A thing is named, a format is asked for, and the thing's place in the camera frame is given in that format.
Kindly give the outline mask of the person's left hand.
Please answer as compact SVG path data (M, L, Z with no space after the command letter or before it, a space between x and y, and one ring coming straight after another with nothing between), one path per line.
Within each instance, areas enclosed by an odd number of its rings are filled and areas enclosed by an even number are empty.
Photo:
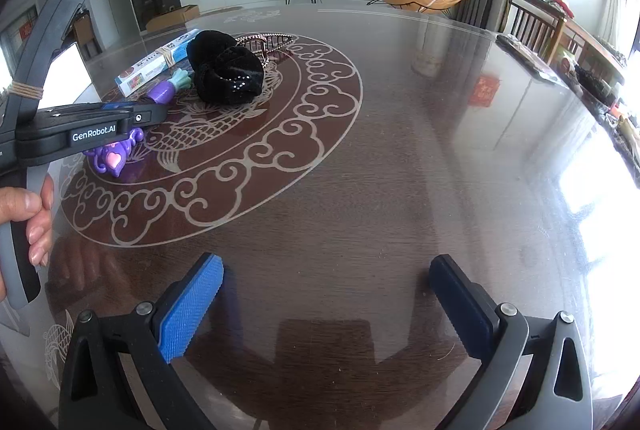
M40 293L36 266L52 247L53 195L48 172L1 178L1 298L17 310Z

